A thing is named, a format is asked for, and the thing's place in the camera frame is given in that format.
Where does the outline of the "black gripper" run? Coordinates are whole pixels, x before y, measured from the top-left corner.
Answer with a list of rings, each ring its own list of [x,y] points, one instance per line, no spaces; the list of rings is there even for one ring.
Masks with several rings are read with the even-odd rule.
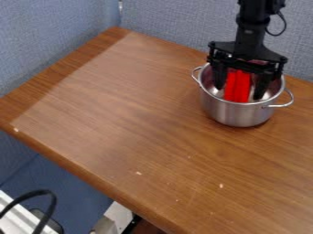
[[[267,23],[237,23],[233,41],[208,43],[207,62],[212,68],[213,86],[223,88],[229,69],[255,74],[252,99],[259,100],[271,79],[282,74],[287,59],[263,44]]]

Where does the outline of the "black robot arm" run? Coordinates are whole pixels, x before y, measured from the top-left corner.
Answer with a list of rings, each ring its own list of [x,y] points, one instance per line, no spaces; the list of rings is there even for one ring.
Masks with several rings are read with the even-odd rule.
[[[270,50],[264,44],[264,35],[278,37],[279,33],[267,30],[270,16],[278,16],[282,22],[286,19],[280,13],[284,0],[237,0],[237,14],[235,16],[236,31],[233,41],[209,41],[205,61],[212,71],[213,86],[220,90],[231,76],[242,72],[243,75],[255,75],[252,99],[259,100],[270,82],[282,75],[287,58]]]

